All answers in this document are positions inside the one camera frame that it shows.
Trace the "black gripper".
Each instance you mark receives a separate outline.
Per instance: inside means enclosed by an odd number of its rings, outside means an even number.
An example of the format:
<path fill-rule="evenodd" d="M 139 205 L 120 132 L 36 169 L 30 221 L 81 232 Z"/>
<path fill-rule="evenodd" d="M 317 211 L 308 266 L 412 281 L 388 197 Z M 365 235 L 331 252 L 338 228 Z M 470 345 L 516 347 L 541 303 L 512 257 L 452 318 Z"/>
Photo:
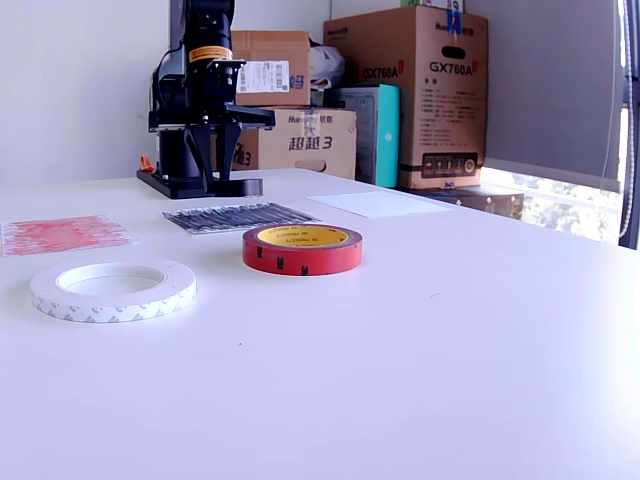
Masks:
<path fill-rule="evenodd" d="M 242 195 L 241 181 L 231 179 L 236 145 L 243 128 L 275 126 L 272 110 L 235 103 L 241 62 L 205 62 L 185 74 L 152 75 L 148 130 L 184 131 L 206 196 Z M 215 183 L 211 164 L 211 129 L 215 129 Z"/>

